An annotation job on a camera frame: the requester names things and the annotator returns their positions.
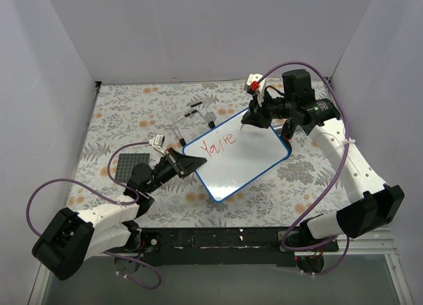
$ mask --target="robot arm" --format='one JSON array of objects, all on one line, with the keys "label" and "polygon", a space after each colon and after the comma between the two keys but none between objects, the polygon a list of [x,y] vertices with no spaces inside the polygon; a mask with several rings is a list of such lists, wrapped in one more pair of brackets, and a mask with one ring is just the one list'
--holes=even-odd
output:
[{"label": "robot arm", "polygon": [[82,263],[93,255],[115,247],[133,251],[139,246],[139,227],[133,220],[145,214],[154,202],[150,193],[171,178],[184,178],[207,162],[205,158],[186,156],[170,148],[163,151],[164,137],[157,135],[150,145],[163,156],[152,169],[141,163],[134,167],[126,190],[119,196],[119,205],[105,203],[92,209],[75,212],[60,210],[41,234],[32,255],[59,280],[72,276]]},{"label": "robot arm", "polygon": [[402,189],[399,186],[389,187],[367,163],[354,141],[346,140],[339,111],[330,100],[315,99],[310,74],[303,69],[284,73],[285,93],[277,98],[272,98],[266,87],[263,89],[254,81],[251,83],[250,78],[245,88],[253,98],[242,124],[267,128],[273,119],[287,119],[281,138],[289,147],[289,140],[297,125],[300,125],[334,168],[340,165],[345,143],[350,144],[340,179],[351,205],[303,221],[299,232],[288,237],[289,245],[307,246],[316,240],[339,234],[356,238],[391,222],[404,198]]}]

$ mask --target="white enclosure wall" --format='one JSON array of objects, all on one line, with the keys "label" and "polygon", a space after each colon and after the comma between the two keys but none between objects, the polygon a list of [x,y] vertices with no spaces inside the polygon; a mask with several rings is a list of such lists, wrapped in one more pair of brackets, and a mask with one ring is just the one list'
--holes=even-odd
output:
[{"label": "white enclosure wall", "polygon": [[372,0],[333,76],[353,138],[405,199],[391,224],[416,304],[423,304],[423,0]]},{"label": "white enclosure wall", "polygon": [[217,81],[303,60],[332,75],[370,0],[50,0],[96,81]]},{"label": "white enclosure wall", "polygon": [[[0,26],[0,304],[26,304],[39,266],[26,203],[42,182],[70,177],[95,84],[49,0],[0,0]],[[36,198],[39,231],[67,187]]]}]

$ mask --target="whiteboard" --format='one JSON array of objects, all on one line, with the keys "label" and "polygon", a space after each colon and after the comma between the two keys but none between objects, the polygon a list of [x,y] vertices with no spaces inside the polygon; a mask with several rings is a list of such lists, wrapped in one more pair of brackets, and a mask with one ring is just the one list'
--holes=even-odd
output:
[{"label": "whiteboard", "polygon": [[243,110],[182,150],[207,162],[197,169],[198,179],[214,201],[221,203],[289,156],[288,148],[271,127],[245,125]]}]

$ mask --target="blue whiteboard frame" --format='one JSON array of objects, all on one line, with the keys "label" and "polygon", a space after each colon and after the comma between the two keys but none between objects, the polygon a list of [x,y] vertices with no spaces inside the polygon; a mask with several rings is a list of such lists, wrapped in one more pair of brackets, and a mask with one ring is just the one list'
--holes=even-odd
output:
[{"label": "blue whiteboard frame", "polygon": [[[188,145],[191,145],[192,143],[194,143],[195,141],[201,139],[202,137],[204,137],[205,135],[207,135],[208,133],[216,130],[217,128],[219,128],[221,125],[223,125],[224,123],[227,123],[229,120],[231,120],[232,118],[237,117],[239,114],[245,112],[246,110],[248,110],[248,108],[241,110],[238,114],[235,114],[234,116],[230,117],[229,119],[226,119],[224,122],[222,122],[221,124],[217,125],[216,127],[214,127],[212,130],[209,130],[205,133],[203,133],[202,135],[200,135],[198,138],[192,140],[191,142],[187,143],[183,148],[182,148],[182,153],[183,155],[187,155],[185,154],[185,148]],[[229,197],[231,197],[233,194],[237,193],[238,191],[240,191],[241,189],[243,189],[245,186],[249,185],[251,182],[257,180],[259,177],[261,177],[261,175],[263,175],[264,173],[266,173],[267,171],[269,171],[271,168],[274,168],[276,165],[278,165],[279,163],[281,163],[282,161],[286,160],[287,158],[289,158],[289,156],[291,155],[291,151],[289,150],[289,148],[286,146],[286,144],[284,143],[284,140],[282,140],[282,138],[278,135],[278,133],[276,132],[276,130],[270,126],[274,132],[274,134],[278,137],[278,139],[280,140],[281,144],[285,147],[285,149],[288,152],[288,155],[285,156],[283,159],[277,161],[275,164],[273,164],[271,167],[269,167],[267,170],[263,171],[261,174],[259,174],[258,176],[256,176],[255,178],[251,179],[250,181],[248,181],[247,183],[245,183],[244,185],[242,185],[237,191],[234,191],[233,193],[230,193],[227,197],[223,198],[220,201],[216,201],[215,198],[213,197],[213,195],[209,192],[209,189],[206,187],[206,184],[204,183],[203,179],[201,179],[200,175],[198,175],[197,170],[195,171],[197,178],[201,181],[201,183],[204,185],[204,188],[206,189],[206,191],[208,192],[209,196],[216,202],[216,203],[222,203],[224,201],[226,201],[226,199],[228,199]]]}]

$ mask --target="floral tablecloth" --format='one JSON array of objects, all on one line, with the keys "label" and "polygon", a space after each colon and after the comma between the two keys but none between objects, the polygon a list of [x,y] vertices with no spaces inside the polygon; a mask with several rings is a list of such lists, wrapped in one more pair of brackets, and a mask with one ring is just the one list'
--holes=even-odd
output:
[{"label": "floral tablecloth", "polygon": [[[269,85],[283,90],[277,80]],[[181,150],[178,139],[167,127],[169,115],[201,100],[200,108],[208,121],[216,125],[248,106],[250,96],[243,83],[205,83],[174,85],[102,85],[88,129],[75,179],[90,185],[110,198],[122,188],[109,180],[106,165],[111,153],[122,145],[165,135],[165,146]],[[322,82],[313,82],[317,97],[328,96]],[[184,119],[178,127],[186,142],[209,128],[198,115]],[[288,226],[324,190],[334,170],[322,151],[304,132],[297,131],[291,141],[291,156],[245,186],[223,203],[212,201],[195,174],[185,180],[173,178],[153,192],[156,202],[136,221],[141,227],[212,226]],[[125,153],[150,153],[150,166],[160,155],[141,146]],[[113,161],[112,173],[118,159]],[[72,186],[67,205],[73,210],[95,207],[103,200],[87,190]],[[316,207],[313,215],[347,206],[342,184]]]}]

